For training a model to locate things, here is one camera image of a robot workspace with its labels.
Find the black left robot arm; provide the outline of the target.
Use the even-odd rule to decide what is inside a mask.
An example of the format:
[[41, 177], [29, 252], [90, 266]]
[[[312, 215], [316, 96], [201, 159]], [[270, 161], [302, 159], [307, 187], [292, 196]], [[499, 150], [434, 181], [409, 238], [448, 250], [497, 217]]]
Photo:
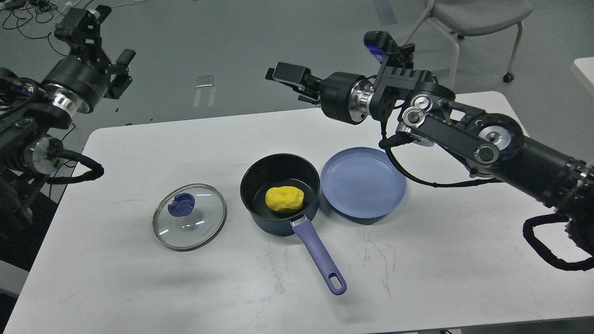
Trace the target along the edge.
[[75, 114], [89, 114], [102, 99], [117, 100], [132, 83], [125, 49], [113, 63], [102, 48], [100, 28], [110, 6], [73, 8], [54, 34], [70, 51], [42, 82], [1, 69], [1, 238], [32, 226], [32, 203], [44, 185], [97, 180], [100, 163], [48, 135], [68, 129]]

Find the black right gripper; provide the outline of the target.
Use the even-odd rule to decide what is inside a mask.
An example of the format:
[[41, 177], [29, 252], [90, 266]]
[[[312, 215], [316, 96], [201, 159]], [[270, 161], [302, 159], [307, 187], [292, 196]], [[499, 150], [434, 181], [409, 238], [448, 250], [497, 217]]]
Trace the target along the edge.
[[325, 79], [311, 74], [309, 68], [289, 63], [278, 63], [269, 68], [265, 79], [286, 85], [299, 95], [299, 101], [321, 108], [325, 116], [340, 122], [358, 125], [368, 116], [365, 104], [359, 102], [361, 95], [373, 94], [373, 84], [365, 76], [335, 72]]

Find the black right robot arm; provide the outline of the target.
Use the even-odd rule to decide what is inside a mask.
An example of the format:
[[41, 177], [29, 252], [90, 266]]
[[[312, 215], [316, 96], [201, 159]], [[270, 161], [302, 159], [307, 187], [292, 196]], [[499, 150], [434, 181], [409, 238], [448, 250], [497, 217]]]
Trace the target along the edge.
[[[414, 70], [414, 44], [399, 46], [388, 32], [370, 31], [363, 42], [380, 63], [369, 78], [335, 72], [325, 79], [309, 68], [278, 63], [265, 78], [290, 87], [299, 100], [319, 106], [325, 116], [357, 125], [371, 116], [380, 122], [380, 149], [405, 177], [432, 187], [469, 187], [506, 183], [554, 208], [529, 218], [523, 237], [549, 265], [564, 271], [586, 271], [592, 257], [577, 262], [558, 258], [537, 239], [537, 226], [564, 222], [568, 237], [584, 252], [593, 253], [593, 167], [524, 135], [509, 116], [488, 113], [456, 101], [454, 92], [439, 84], [430, 71]], [[412, 142], [443, 148], [469, 171], [472, 180], [440, 184], [408, 173], [392, 148]]]

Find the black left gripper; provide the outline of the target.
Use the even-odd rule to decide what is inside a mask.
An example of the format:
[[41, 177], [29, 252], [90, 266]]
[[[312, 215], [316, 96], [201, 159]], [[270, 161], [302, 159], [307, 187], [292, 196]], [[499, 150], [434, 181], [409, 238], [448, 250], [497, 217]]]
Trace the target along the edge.
[[42, 81], [49, 101], [69, 115], [88, 114], [102, 98], [119, 99], [132, 83], [129, 64], [136, 51], [124, 49], [111, 64], [102, 49], [101, 24], [112, 12], [109, 6], [71, 8], [57, 23], [54, 36], [70, 53]]

